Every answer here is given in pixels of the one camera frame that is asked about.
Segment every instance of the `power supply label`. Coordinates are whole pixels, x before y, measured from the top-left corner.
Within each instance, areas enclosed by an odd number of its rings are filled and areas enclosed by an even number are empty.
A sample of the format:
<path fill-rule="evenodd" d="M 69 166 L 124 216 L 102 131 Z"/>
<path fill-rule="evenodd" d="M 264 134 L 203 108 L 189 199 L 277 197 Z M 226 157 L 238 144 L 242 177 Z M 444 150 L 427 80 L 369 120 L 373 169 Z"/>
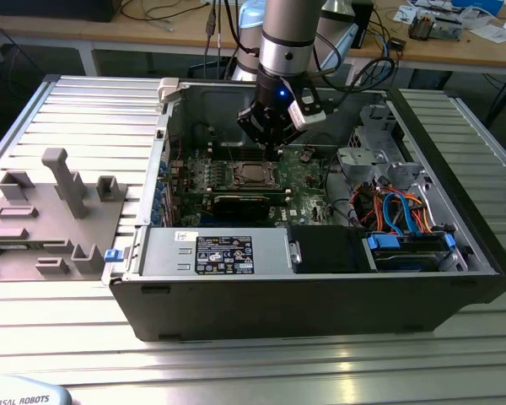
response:
<path fill-rule="evenodd" d="M 198 274 L 253 274 L 250 236 L 198 236 L 195 271 Z"/>

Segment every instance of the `wooden desk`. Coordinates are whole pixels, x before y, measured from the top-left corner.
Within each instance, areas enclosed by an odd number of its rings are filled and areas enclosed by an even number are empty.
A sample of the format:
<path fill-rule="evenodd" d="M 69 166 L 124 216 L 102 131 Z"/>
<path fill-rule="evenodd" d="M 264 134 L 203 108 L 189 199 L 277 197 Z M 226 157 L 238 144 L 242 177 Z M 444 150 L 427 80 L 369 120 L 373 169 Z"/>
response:
<path fill-rule="evenodd" d="M 451 40 L 412 40 L 408 36 L 408 24 L 392 20 L 402 0 L 376 0 L 377 10 L 383 25 L 391 36 L 406 41 L 401 66 L 404 68 L 427 68 L 433 70 L 451 70 L 464 72 L 499 73 L 506 71 L 506 42 L 496 44 L 465 30 L 459 41 Z M 504 7 L 499 16 L 506 19 Z M 367 63 L 371 57 L 380 55 L 374 43 L 374 37 L 367 35 L 360 50 L 351 50 L 350 57 L 363 58 Z"/>
<path fill-rule="evenodd" d="M 406 41 L 401 66 L 479 73 L 506 73 L 506 42 L 495 44 L 466 31 L 460 41 L 408 38 L 408 25 L 395 23 L 391 18 L 402 0 L 376 0 L 383 24 L 392 36 Z M 162 0 L 144 0 L 145 8 L 164 4 Z M 153 15 L 163 16 L 199 5 L 197 0 L 184 0 L 180 5 L 163 8 Z M 210 7 L 184 13 L 171 19 L 166 30 L 158 23 L 135 21 L 118 13 L 110 23 L 94 23 L 67 19 L 40 19 L 0 16 L 0 25 L 19 43 L 25 45 L 62 46 L 78 50 L 85 72 L 98 75 L 93 50 L 145 51 L 155 53 L 182 53 L 200 55 L 206 45 L 206 21 Z M 127 6 L 130 15 L 143 17 L 141 3 L 135 0 Z M 506 19 L 506 8 L 500 18 Z M 222 55 L 232 54 L 235 43 L 229 31 L 227 14 L 222 16 Z M 0 42 L 7 39 L 0 34 Z M 212 40 L 210 55 L 217 53 L 216 39 Z M 346 63 L 359 70 L 380 54 L 372 35 L 367 35 L 362 49 L 352 49 Z"/>

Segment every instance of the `floor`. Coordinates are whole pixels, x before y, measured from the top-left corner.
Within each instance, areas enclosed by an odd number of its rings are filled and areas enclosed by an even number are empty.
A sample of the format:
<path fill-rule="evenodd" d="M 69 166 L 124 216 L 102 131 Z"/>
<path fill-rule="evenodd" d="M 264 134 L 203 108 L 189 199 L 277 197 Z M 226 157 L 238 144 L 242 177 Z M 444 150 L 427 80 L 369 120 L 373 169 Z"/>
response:
<path fill-rule="evenodd" d="M 83 68 L 74 50 L 26 46 L 23 49 L 46 73 L 83 75 Z M 39 85 L 41 75 L 13 46 L 3 46 L 4 62 L 0 64 L 0 139 L 23 109 Z M 153 55 L 154 70 L 148 71 L 147 55 L 141 52 L 98 51 L 101 72 L 115 77 L 185 77 L 187 68 L 202 63 L 202 57 L 189 55 Z M 396 87 L 406 87 L 412 71 L 400 69 L 393 81 Z M 196 72 L 202 76 L 202 70 Z M 215 77 L 215 71 L 208 70 Z M 460 96 L 483 119 L 497 90 L 481 74 L 454 73 L 445 86 L 452 95 Z M 506 149 L 506 109 L 491 128 L 493 135 Z"/>

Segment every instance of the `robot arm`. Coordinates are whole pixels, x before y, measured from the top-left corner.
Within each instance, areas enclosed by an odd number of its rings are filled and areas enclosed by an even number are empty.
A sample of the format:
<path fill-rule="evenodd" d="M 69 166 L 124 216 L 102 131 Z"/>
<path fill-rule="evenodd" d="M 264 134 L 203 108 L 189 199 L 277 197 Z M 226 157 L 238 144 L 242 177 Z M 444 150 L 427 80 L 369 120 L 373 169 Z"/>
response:
<path fill-rule="evenodd" d="M 326 114 L 306 70 L 325 0 L 268 0 L 262 26 L 255 99 L 238 123 L 266 148 L 291 143 Z"/>

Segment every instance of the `aluminum extrusion table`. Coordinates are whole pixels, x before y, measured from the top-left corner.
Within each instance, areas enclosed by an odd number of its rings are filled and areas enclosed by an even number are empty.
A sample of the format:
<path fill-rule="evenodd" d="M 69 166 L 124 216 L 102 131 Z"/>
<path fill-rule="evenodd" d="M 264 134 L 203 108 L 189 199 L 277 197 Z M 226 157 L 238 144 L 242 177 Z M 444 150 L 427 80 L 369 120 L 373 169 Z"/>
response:
<path fill-rule="evenodd" d="M 130 78 L 43 83 L 0 144 L 0 176 L 21 169 L 51 182 L 40 157 L 47 146 L 66 147 L 70 168 L 86 181 L 112 174 L 129 185 L 115 238 L 127 245 L 157 120 L 157 85 Z M 498 235 L 506 238 L 506 229 Z M 465 308 L 433 333 L 145 343 L 101 283 L 0 283 L 6 374 L 64 385 L 83 405 L 506 404 L 506 294 Z"/>

